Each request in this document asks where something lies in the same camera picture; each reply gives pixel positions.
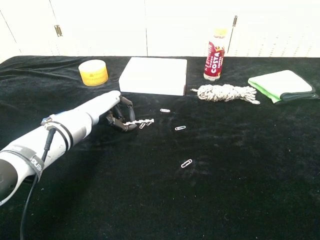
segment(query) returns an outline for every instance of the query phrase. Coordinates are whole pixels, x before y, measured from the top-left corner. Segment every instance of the velcro strap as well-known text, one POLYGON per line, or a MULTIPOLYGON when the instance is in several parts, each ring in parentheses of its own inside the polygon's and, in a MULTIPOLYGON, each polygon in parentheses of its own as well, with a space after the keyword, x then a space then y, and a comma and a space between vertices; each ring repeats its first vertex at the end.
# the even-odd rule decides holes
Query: velcro strap
POLYGON ((21 145, 8 145, 0 152, 8 152, 23 159, 35 171, 38 181, 40 180, 45 163, 36 155, 35 151, 21 145))

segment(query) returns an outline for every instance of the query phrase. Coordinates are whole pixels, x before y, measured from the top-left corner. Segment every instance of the bottle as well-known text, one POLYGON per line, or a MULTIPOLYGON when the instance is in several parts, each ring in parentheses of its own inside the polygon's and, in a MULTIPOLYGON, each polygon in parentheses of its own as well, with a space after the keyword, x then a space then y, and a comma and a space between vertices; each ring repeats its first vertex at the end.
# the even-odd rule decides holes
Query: bottle
POLYGON ((216 28, 213 38, 209 41, 208 56, 205 61, 203 73, 203 77, 206 80, 216 81, 220 78, 225 56, 226 35, 226 28, 216 28))

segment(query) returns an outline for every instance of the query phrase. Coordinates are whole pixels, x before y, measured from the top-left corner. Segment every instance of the red bottle label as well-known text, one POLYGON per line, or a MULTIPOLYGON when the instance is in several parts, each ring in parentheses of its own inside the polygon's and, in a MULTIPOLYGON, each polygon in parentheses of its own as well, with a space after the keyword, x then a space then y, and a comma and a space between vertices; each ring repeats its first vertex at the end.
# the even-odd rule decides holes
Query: red bottle label
POLYGON ((224 55, 224 47, 214 46, 212 42, 209 42, 208 57, 205 61, 204 73, 210 77, 220 76, 224 55))

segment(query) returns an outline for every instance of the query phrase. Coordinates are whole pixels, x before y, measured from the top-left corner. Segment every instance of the yellow container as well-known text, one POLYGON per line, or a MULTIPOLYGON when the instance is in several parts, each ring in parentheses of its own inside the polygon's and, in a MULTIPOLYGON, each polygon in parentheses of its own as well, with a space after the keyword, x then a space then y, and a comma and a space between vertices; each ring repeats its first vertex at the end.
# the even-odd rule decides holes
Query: yellow container
POLYGON ((107 66, 102 60, 85 61, 79 65, 79 71, 83 83, 87 86, 98 86, 108 80, 107 66))

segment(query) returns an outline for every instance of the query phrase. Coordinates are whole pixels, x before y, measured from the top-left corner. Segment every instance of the folded towel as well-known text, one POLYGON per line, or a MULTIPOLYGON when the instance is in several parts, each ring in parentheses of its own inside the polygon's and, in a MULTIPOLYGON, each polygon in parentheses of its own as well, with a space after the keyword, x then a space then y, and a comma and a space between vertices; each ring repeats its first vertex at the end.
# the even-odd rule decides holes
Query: folded towel
POLYGON ((270 98, 274 104, 297 99, 319 98, 312 85, 290 70, 251 77, 248 83, 270 98))

